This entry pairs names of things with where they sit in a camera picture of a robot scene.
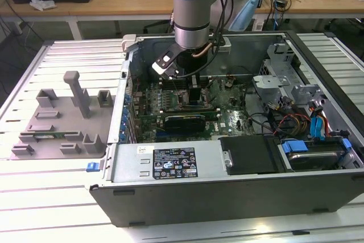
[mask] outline power supply label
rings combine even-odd
[[[194,148],[153,150],[154,179],[196,178],[197,162]]]

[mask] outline circuit board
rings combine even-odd
[[[201,91],[201,100],[194,105],[184,103],[187,90],[163,90],[156,84],[134,95],[136,141],[179,142],[215,140],[224,136],[254,135],[243,108],[245,85],[229,85],[227,79],[215,79]],[[164,128],[170,116],[203,116],[205,130],[191,133],[170,133]]]

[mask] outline colored wires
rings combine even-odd
[[[297,118],[297,117],[303,117],[305,119],[305,121],[302,122]],[[307,122],[311,122],[311,119],[309,117],[307,117],[306,115],[302,115],[302,114],[288,114],[286,116],[283,117],[283,119],[279,122],[278,127],[276,128],[276,130],[273,132],[273,135],[277,134],[278,132],[280,132],[280,127],[282,126],[282,124],[288,120],[288,118],[291,118],[293,121],[296,122],[296,126],[293,129],[293,131],[290,133],[290,135],[297,135],[299,133],[303,133],[305,132],[305,130],[307,129]]]

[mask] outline wooden desk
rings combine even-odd
[[[28,4],[15,4],[12,0],[10,3],[28,22],[68,22],[75,40],[82,39],[79,21],[169,19],[173,9],[173,0],[91,0],[88,3],[56,3],[57,8],[44,11]],[[0,15],[7,22],[19,21],[5,0],[0,0]]]
[[[262,30],[270,11],[270,0],[263,0],[256,10],[253,29]],[[364,2],[358,0],[292,0],[291,8],[284,18],[356,18],[364,17]]]
[[[37,11],[28,4],[17,5],[14,10],[29,22],[66,21],[75,40],[82,39],[77,22],[97,20],[161,20],[168,19],[173,0],[91,0],[89,3],[57,3],[57,8]],[[263,0],[256,10],[253,30],[262,30],[270,10],[269,0]],[[0,15],[5,21],[17,22],[17,18],[0,0]],[[356,18],[364,17],[364,2],[357,0],[292,0],[285,18]]]

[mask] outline blue tab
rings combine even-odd
[[[126,140],[126,136],[125,136],[125,134],[124,134],[124,133],[120,133],[120,134],[119,134],[119,139],[120,139],[120,142],[124,143],[124,142],[125,142],[125,140]]]
[[[289,152],[291,152],[291,148],[290,148],[290,146],[289,146],[288,142],[285,142],[284,144],[282,144],[282,148],[283,148],[283,151],[284,151],[285,153],[289,153]]]
[[[87,164],[86,172],[99,172],[100,164],[97,162],[90,162]]]
[[[342,139],[342,144],[345,146],[347,151],[349,151],[352,147],[351,142],[348,139]]]
[[[121,117],[121,121],[126,123],[127,122],[127,115],[124,115]]]
[[[129,94],[125,94],[125,95],[124,95],[124,101],[125,101],[125,102],[130,102],[130,100],[131,100],[130,95],[129,95]]]
[[[308,148],[304,141],[287,141],[282,144],[282,148],[285,153],[308,151]]]

